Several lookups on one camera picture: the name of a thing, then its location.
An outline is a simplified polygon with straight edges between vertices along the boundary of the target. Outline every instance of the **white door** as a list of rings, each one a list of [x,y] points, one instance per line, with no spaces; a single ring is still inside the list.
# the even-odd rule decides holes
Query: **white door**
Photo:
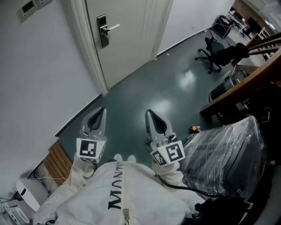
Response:
[[[150,61],[166,0],[86,0],[108,89]],[[106,16],[109,45],[102,47],[97,17]]]

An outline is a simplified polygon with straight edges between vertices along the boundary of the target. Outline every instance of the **clear plastic wrapping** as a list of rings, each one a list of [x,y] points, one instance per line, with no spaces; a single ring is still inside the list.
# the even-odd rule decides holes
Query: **clear plastic wrapping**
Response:
[[[246,200],[266,163],[266,146],[253,116],[196,134],[184,151],[181,171],[187,186]]]

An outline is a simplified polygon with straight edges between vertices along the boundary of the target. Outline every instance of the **door handle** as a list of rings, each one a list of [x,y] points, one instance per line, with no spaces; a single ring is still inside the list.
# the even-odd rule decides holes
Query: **door handle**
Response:
[[[101,45],[104,48],[109,45],[108,31],[111,31],[111,30],[115,29],[116,27],[119,27],[120,24],[116,24],[110,28],[107,28],[105,14],[97,17],[97,24],[98,24],[98,28],[99,28],[98,30],[99,30],[100,36],[101,36]]]

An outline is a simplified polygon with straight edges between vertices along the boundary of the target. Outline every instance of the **white shoe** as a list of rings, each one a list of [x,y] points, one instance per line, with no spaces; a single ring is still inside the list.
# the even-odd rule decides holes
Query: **white shoe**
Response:
[[[129,157],[128,157],[128,160],[127,160],[128,162],[132,162],[132,163],[136,163],[137,162],[137,159],[136,159],[136,157],[134,157],[133,155],[130,155]]]
[[[120,154],[116,154],[114,156],[114,159],[117,160],[117,161],[123,161],[123,158],[122,158],[122,156]]]

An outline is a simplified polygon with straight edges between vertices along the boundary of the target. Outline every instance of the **glossy floor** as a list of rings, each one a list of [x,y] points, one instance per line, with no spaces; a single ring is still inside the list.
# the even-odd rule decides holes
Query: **glossy floor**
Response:
[[[206,120],[199,112],[208,103],[210,91],[223,81],[231,66],[223,67],[220,73],[208,74],[209,62],[194,60],[203,54],[197,50],[206,47],[206,36],[210,37],[210,33],[192,37],[113,87],[60,134],[66,151],[74,156],[83,116],[102,106],[107,110],[108,142],[101,163],[120,153],[124,160],[133,154],[138,163],[151,164],[144,145],[147,137],[144,114],[147,109],[157,110],[170,119],[181,140],[189,135],[191,125],[200,125],[203,130],[221,126],[216,116]],[[221,40],[216,37],[225,47],[228,47],[227,42],[235,44],[229,38]]]

